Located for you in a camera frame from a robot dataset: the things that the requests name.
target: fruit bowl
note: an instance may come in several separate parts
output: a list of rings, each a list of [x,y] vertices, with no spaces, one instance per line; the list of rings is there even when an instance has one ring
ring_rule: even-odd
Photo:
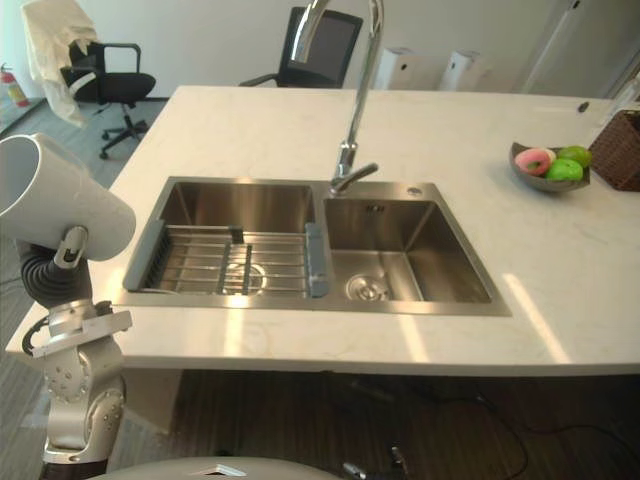
[[[589,185],[590,179],[590,169],[586,167],[584,169],[584,174],[581,180],[547,180],[544,177],[535,177],[533,175],[529,175],[528,173],[523,172],[518,168],[515,163],[516,155],[520,152],[523,152],[531,147],[526,147],[519,143],[514,142],[511,144],[511,150],[509,152],[509,164],[511,165],[511,169],[515,172],[516,176],[522,180],[525,184],[529,185],[531,188],[535,188],[536,190],[540,190],[543,192],[554,192],[554,193],[562,193],[562,192],[570,192],[571,190],[577,190],[578,188],[586,187]],[[551,148],[555,153],[558,153],[560,148]]]

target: double sink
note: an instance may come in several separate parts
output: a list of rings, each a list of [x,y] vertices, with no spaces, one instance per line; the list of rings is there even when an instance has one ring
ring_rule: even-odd
[[[169,178],[118,303],[509,315],[433,184]]]

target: kitchen island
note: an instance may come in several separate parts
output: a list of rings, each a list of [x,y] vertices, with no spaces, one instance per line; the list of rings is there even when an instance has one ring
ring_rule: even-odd
[[[91,262],[94,300],[116,299],[169,176],[328,180],[353,91],[180,87],[111,190],[135,236]],[[268,369],[422,375],[640,372],[640,194],[596,174],[562,195],[508,165],[511,142],[588,146],[610,102],[510,94],[370,94],[355,168],[362,181],[433,182],[512,315],[131,307],[116,339],[130,369]],[[45,310],[27,314],[7,350]]]

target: office chair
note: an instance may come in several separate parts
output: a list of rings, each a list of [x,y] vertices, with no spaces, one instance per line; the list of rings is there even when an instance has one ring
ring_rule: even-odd
[[[309,60],[303,64],[291,60],[290,56],[304,10],[303,7],[291,9],[278,73],[247,80],[240,86],[254,87],[275,80],[278,87],[342,88],[362,19],[326,10],[311,45]]]
[[[131,48],[136,52],[135,73],[108,73],[105,67],[105,48]],[[125,127],[108,128],[102,134],[103,140],[109,140],[100,151],[100,158],[107,159],[107,150],[123,140],[132,137],[140,141],[140,135],[149,126],[144,120],[137,123],[131,121],[127,107],[135,108],[135,102],[144,99],[156,84],[155,78],[140,73],[140,47],[134,43],[90,43],[87,55],[82,53],[76,43],[69,47],[71,66],[61,69],[62,76],[79,102],[119,103],[124,114]]]

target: chair backrest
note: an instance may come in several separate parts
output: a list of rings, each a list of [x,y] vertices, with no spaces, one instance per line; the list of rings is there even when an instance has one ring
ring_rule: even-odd
[[[85,55],[80,50],[80,47],[76,45],[76,42],[73,42],[69,46],[69,58],[73,67],[93,67],[98,72],[105,73],[104,46],[100,43],[90,43],[87,46],[87,54]],[[61,73],[67,86],[73,85],[74,82],[89,74],[87,71],[70,70],[68,68],[62,68]],[[82,86],[75,92],[73,97],[80,102],[103,103],[102,99],[99,98],[96,82],[90,82]]]
[[[306,63],[290,59],[304,7],[291,9],[287,36],[280,59],[277,83],[280,87],[342,88],[362,19],[325,10],[316,30]]]

